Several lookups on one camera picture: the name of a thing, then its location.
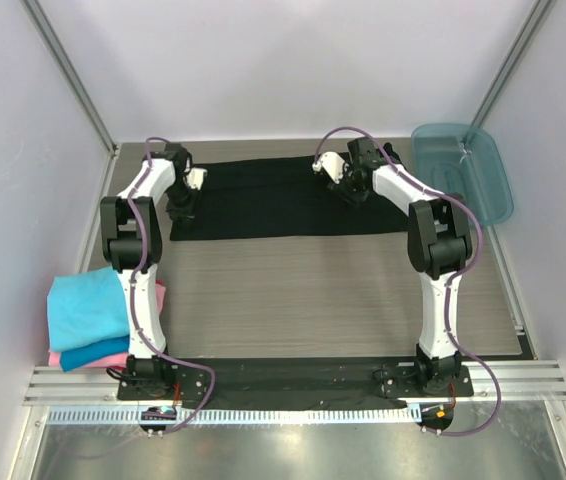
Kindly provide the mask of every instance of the black cloth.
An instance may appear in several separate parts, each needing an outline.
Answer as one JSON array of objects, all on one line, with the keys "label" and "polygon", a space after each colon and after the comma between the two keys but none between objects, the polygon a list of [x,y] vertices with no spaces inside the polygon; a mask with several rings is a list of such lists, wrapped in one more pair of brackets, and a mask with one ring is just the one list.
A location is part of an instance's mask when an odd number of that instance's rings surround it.
[{"label": "black cloth", "polygon": [[188,227],[170,240],[226,240],[295,235],[362,235],[407,230],[407,217],[372,192],[354,207],[312,171],[313,157],[197,165],[207,177]]}]

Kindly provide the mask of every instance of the floor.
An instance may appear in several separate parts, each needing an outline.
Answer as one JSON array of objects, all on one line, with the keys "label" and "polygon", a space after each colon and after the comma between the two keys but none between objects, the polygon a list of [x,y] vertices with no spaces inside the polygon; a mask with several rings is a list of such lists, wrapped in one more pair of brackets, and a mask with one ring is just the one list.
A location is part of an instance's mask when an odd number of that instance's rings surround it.
[{"label": "floor", "polygon": [[[453,429],[479,425],[492,409],[490,403],[457,405]],[[422,434],[413,424],[218,426],[161,440],[141,435],[121,446],[139,431],[48,426],[32,478],[566,480],[543,402],[505,403],[497,423],[465,438]]]},{"label": "floor", "polygon": [[[409,168],[409,139],[393,139]],[[195,163],[310,155],[315,140],[194,142]],[[344,140],[326,149],[345,150]],[[109,194],[138,172],[143,147],[124,144]],[[421,331],[421,286],[407,234],[170,242],[163,199],[158,277],[161,315],[179,357],[412,355]],[[90,269],[106,265],[100,234]],[[472,351],[518,354],[519,343],[493,253],[461,282],[458,335]]]}]

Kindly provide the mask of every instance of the stack of folded towels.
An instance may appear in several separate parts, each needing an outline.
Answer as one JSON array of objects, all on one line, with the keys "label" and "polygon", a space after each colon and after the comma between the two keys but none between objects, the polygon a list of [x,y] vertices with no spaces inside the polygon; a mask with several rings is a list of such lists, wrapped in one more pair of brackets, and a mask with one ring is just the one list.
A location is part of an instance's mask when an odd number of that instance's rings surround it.
[{"label": "stack of folded towels", "polygon": [[[156,285],[158,311],[165,287]],[[67,372],[79,367],[125,366],[130,326],[125,295],[111,267],[56,277],[47,297],[50,366]]]}]

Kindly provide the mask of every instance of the pink towel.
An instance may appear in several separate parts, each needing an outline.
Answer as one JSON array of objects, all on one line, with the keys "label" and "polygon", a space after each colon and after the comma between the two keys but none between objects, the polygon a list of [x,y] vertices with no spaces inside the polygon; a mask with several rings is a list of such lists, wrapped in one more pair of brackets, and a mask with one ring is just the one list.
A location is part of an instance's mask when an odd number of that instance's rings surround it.
[{"label": "pink towel", "polygon": [[[158,304],[159,313],[163,310],[163,301],[165,300],[165,287],[157,282],[156,284],[156,303]],[[107,357],[100,358],[95,362],[88,363],[81,368],[105,368],[105,367],[124,367],[127,360],[127,353],[117,353],[116,355],[108,355]],[[50,367],[61,366],[61,354],[50,352],[50,359],[48,365]]]}]

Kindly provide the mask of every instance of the transparent blue container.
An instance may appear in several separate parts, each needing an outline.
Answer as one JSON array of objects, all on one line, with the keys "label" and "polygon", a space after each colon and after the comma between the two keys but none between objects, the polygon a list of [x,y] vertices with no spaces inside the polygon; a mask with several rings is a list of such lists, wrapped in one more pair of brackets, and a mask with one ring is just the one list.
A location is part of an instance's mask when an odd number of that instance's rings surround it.
[{"label": "transparent blue container", "polygon": [[514,204],[496,143],[470,125],[436,123],[412,133],[416,177],[445,193],[460,193],[482,226],[502,223]]}]

